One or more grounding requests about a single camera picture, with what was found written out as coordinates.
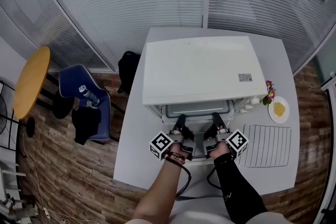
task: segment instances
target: plate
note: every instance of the plate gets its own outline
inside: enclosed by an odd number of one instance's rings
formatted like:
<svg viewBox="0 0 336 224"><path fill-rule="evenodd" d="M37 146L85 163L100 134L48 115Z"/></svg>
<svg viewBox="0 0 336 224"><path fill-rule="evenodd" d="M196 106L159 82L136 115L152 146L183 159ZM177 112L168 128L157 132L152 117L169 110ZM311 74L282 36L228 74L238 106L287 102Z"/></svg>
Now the plate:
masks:
<svg viewBox="0 0 336 224"><path fill-rule="evenodd" d="M284 114L281 117L278 117L277 115L274 114L274 104L275 103L281 103L282 105L285 106L286 110ZM276 122L276 123L285 123L288 120L289 117L289 105L286 101L285 98L280 97L280 96L275 96L273 99L273 102L268 105L268 113L271 119Z"/></svg>

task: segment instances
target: power plug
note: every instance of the power plug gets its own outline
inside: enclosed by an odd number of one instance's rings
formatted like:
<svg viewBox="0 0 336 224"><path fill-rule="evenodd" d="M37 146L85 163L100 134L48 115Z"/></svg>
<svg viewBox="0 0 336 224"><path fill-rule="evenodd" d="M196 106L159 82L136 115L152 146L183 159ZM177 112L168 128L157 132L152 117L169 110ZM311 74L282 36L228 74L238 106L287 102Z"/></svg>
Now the power plug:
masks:
<svg viewBox="0 0 336 224"><path fill-rule="evenodd" d="M46 214L47 218L51 219L50 214L49 214L47 208L44 207L43 210L44 210L44 213Z"/></svg>

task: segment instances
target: water bottle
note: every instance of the water bottle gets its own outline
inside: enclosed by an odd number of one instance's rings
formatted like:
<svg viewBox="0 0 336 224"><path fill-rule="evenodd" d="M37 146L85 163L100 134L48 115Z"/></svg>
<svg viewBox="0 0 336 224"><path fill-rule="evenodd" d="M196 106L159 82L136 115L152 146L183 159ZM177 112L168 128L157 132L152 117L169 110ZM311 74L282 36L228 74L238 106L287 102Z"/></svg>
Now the water bottle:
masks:
<svg viewBox="0 0 336 224"><path fill-rule="evenodd" d="M98 105L100 100L94 95L85 85L79 87L79 92L84 95L85 98L89 99L93 105Z"/></svg>

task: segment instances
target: white shirt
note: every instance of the white shirt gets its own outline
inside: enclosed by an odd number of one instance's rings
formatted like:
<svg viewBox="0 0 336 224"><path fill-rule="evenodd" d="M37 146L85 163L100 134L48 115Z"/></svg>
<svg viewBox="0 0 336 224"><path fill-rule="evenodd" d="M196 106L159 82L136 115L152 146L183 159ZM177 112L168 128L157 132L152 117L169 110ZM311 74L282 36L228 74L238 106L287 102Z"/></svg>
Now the white shirt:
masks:
<svg viewBox="0 0 336 224"><path fill-rule="evenodd" d="M234 224L227 213L223 198L200 198L176 201L169 219L170 224ZM251 218L246 224L291 224L283 215L265 212ZM151 224L143 219L132 219L127 224Z"/></svg>

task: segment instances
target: hand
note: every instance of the hand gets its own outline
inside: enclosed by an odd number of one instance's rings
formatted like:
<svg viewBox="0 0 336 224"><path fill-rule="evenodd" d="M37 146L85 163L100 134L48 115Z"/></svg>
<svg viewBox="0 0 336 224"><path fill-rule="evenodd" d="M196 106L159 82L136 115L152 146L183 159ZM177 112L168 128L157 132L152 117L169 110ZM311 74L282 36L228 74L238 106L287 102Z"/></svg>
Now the hand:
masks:
<svg viewBox="0 0 336 224"><path fill-rule="evenodd" d="M219 156L222 156L226 153L230 153L229 147L227 146L227 144L225 142L219 142L217 144L217 148L215 150L209 152L209 156L212 159L216 159Z"/></svg>
<svg viewBox="0 0 336 224"><path fill-rule="evenodd" d="M179 143L172 144L169 148L169 151L179 153L185 158L187 158L189 156L188 152L185 152L181 149L181 145Z"/></svg>

